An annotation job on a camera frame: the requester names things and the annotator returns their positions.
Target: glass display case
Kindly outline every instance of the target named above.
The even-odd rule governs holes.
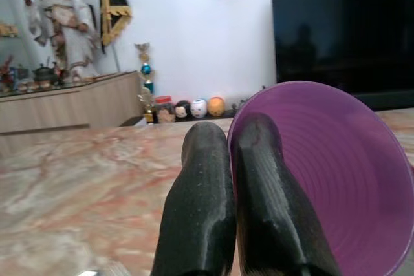
[[[30,78],[36,68],[25,36],[26,30],[17,11],[20,4],[17,1],[0,0],[0,88],[4,84],[2,81],[7,79],[5,74],[10,76],[9,81],[13,81],[13,89],[19,80]]]

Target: wooden sideboard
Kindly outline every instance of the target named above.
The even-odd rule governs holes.
[[[0,158],[60,131],[117,127],[142,115],[137,72],[66,89],[0,97]]]

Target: purple plastic basin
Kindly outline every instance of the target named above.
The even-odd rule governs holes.
[[[392,275],[411,246],[414,187],[406,155],[385,123],[341,90],[281,83],[237,113],[230,154],[239,121],[251,112],[269,115],[279,128],[286,164],[312,202],[343,275]]]

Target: white robed figure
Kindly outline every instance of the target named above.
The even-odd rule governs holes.
[[[57,66],[72,76],[97,76],[93,52],[100,42],[91,9],[83,0],[25,0],[30,32],[42,46],[48,41]]]

